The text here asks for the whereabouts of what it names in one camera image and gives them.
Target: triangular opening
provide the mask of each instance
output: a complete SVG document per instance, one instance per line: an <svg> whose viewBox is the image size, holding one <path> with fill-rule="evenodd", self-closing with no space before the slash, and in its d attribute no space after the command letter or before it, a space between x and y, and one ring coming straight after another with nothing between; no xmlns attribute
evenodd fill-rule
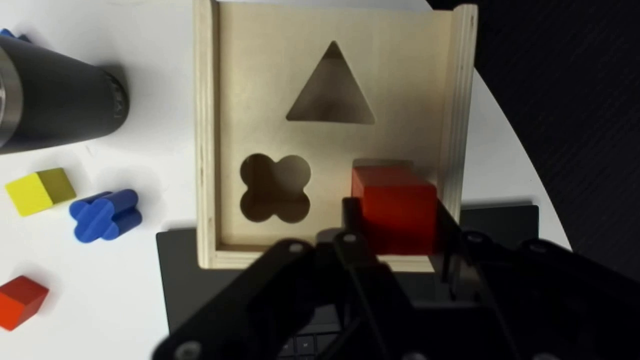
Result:
<svg viewBox="0 0 640 360"><path fill-rule="evenodd" d="M292 111L286 115L286 121L344 125L374 123L374 115L336 42L325 49Z"/></svg>

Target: red block on table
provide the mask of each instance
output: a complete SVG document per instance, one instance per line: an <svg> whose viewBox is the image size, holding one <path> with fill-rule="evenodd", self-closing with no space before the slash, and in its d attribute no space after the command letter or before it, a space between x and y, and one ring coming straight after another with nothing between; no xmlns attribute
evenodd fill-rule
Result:
<svg viewBox="0 0 640 360"><path fill-rule="evenodd" d="M17 328L40 311L45 295L48 289L25 277L0 287L0 326L6 330Z"/></svg>

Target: flower-shaped hole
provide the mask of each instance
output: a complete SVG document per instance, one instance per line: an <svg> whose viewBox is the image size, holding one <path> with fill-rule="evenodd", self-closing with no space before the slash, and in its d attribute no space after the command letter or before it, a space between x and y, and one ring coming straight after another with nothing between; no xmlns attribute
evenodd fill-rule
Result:
<svg viewBox="0 0 640 360"><path fill-rule="evenodd" d="M263 155L248 157L239 167L246 192L239 201L242 215L252 222L278 216L281 222L301 222L309 211L304 186L309 181L309 167L299 157L286 157L280 162Z"/></svg>

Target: black cylinder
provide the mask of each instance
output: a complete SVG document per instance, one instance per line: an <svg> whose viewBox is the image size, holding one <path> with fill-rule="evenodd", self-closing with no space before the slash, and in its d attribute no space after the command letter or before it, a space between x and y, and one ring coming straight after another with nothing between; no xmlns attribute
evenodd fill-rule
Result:
<svg viewBox="0 0 640 360"><path fill-rule="evenodd" d="M125 115L127 96L111 74L0 36L0 153L106 136Z"/></svg>

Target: toy block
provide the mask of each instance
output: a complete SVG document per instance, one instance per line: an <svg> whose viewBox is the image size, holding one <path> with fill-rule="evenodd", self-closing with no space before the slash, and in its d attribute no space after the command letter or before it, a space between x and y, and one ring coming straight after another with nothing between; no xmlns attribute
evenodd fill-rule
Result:
<svg viewBox="0 0 640 360"><path fill-rule="evenodd" d="M0 287L0 326L14 330L23 325L40 311L45 295L48 289L25 277L17 277Z"/></svg>
<svg viewBox="0 0 640 360"><path fill-rule="evenodd" d="M69 216L77 222L73 234L88 245L98 239L115 240L123 233L142 225L134 191L102 192L77 201L69 206Z"/></svg>
<svg viewBox="0 0 640 360"><path fill-rule="evenodd" d="M436 188L401 167L363 167L352 172L360 227L375 254L436 251Z"/></svg>
<svg viewBox="0 0 640 360"><path fill-rule="evenodd" d="M76 199L61 169L41 171L6 184L6 192L20 216L30 216L53 204Z"/></svg>

